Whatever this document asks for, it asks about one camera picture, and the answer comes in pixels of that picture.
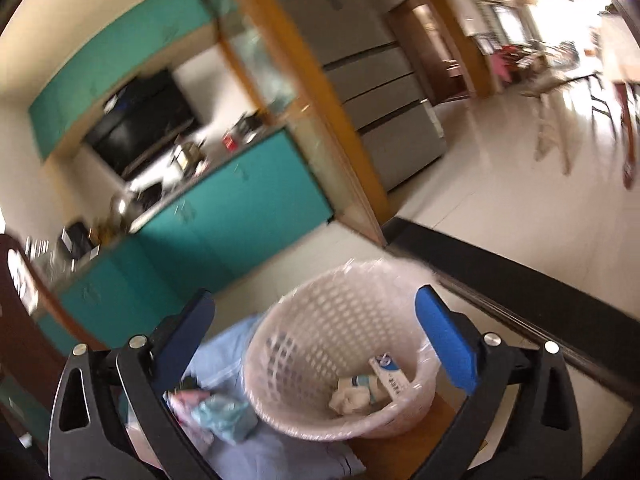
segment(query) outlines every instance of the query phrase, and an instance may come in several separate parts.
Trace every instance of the silver bolt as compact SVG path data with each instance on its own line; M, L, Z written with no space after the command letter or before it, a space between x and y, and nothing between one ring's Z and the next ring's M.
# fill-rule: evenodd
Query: silver bolt
M84 343L80 343L79 345L74 346L74 355L82 355L88 350L87 345Z
M131 348L142 348L146 345L146 337L143 335L135 335L129 339L129 346Z
M489 346L498 346L502 342L502 339L500 339L499 335L489 332L488 334L484 334L484 342Z
M557 354L560 351L560 347L558 346L558 343L554 341L547 341L545 343L545 350L550 354Z

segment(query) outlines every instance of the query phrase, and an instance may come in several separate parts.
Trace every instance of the wooden door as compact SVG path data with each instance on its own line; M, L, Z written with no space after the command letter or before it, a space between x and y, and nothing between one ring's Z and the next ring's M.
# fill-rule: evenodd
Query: wooden door
M458 90L422 23L414 14L414 8L418 5L420 3L417 0L405 0L387 13L386 22L404 50L425 96L435 106L455 95Z

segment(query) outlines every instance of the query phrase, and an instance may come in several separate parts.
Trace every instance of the white plastic basket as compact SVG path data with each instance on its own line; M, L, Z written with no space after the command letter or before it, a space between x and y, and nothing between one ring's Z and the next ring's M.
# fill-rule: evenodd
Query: white plastic basket
M299 286L273 305L248 346L243 375L256 413L305 440L382 438L404 433L427 413L440 361L415 317L418 288L433 283L407 260L350 262ZM371 415L328 407L338 378L369 374L389 352L411 388Z

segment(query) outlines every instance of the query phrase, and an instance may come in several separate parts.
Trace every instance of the gray refrigerator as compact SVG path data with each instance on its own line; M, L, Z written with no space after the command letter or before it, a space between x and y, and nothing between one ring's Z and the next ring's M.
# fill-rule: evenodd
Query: gray refrigerator
M367 0L278 0L334 86L386 190L446 150L440 123Z

